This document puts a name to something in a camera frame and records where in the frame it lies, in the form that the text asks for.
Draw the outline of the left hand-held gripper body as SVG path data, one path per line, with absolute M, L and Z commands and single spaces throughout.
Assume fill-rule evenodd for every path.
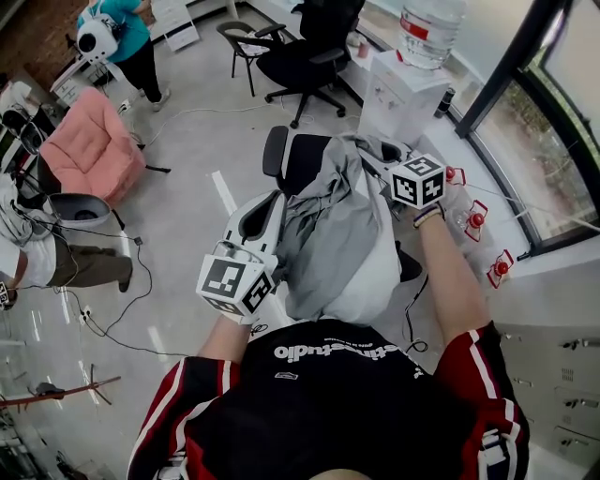
M 225 317 L 258 317 L 261 305 L 278 285 L 278 257 L 220 240 L 202 261 L 196 294 Z

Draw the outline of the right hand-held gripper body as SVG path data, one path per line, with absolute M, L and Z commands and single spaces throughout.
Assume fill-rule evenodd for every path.
M 383 163 L 373 156 L 367 156 L 367 161 L 388 183 L 389 187 L 381 194 L 395 214 L 406 206 L 423 210 L 445 195 L 445 166 L 429 154 L 401 163 Z

